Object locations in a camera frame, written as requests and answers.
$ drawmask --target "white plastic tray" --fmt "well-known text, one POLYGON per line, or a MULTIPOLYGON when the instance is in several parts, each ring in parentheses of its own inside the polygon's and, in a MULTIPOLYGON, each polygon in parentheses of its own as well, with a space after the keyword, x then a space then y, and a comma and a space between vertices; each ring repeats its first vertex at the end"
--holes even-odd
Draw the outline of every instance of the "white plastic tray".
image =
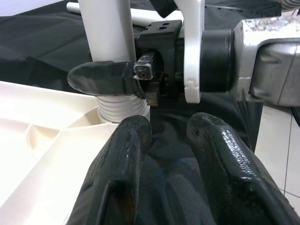
POLYGON ((95 97, 0 82, 0 224, 65 224, 116 125, 95 97))

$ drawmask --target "black cylinder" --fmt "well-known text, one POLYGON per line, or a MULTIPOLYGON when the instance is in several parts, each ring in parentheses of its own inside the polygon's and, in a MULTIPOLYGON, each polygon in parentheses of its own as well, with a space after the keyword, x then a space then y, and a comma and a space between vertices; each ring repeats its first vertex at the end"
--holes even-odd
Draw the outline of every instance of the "black cylinder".
POLYGON ((200 91, 226 92, 233 75, 234 33, 205 30, 202 34, 200 91))
POLYGON ((165 18, 177 9, 174 0, 150 0, 155 10, 161 17, 165 18))

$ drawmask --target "white vertical pole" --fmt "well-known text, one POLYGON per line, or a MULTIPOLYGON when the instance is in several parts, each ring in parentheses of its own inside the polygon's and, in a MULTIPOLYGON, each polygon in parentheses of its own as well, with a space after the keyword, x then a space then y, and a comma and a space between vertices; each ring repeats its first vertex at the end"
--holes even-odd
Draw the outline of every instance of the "white vertical pole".
MULTIPOLYGON (((79 0, 79 5, 93 61, 136 61, 129 0, 79 0)), ((150 107, 135 96, 98 97, 98 102, 106 122, 149 117, 150 107)))

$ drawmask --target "black cloth backdrop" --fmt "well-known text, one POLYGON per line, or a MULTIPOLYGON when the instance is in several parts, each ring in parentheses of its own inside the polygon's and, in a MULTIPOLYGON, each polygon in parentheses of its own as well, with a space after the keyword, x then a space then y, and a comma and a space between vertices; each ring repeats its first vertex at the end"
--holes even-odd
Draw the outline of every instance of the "black cloth backdrop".
MULTIPOLYGON (((91 58, 81 16, 69 13, 67 2, 0 17, 0 80, 76 92, 68 85, 67 74, 91 58)), ((241 19, 275 16, 281 11, 280 4, 271 0, 206 0, 206 5, 207 30, 233 29, 241 19)), ((131 7, 153 9, 147 0, 132 0, 131 7)), ((135 36, 142 30, 135 26, 135 36)), ((187 122, 196 112, 223 119, 255 149, 260 103, 237 103, 228 93, 204 93, 199 105, 180 99, 177 104, 152 108, 153 142, 141 172, 138 224, 174 224, 174 215, 166 213, 173 204, 181 207, 186 224, 214 224, 198 163, 186 138, 187 122)))

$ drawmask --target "white floor tile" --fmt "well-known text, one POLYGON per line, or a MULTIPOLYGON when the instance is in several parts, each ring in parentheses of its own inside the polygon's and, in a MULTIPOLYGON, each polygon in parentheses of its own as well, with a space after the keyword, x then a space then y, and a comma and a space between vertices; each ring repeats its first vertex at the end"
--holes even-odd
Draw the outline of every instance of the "white floor tile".
POLYGON ((294 118, 292 119, 285 190, 293 195, 300 196, 300 127, 294 118))
POLYGON ((58 1, 62 0, 2 0, 0 1, 0 16, 16 15, 58 1))
POLYGON ((291 113, 264 106, 255 154, 284 190, 291 113))
POLYGON ((289 200, 290 205, 295 209, 295 211, 298 213, 298 216, 300 216, 300 198, 293 196, 289 193, 285 193, 285 197, 287 200, 289 200))

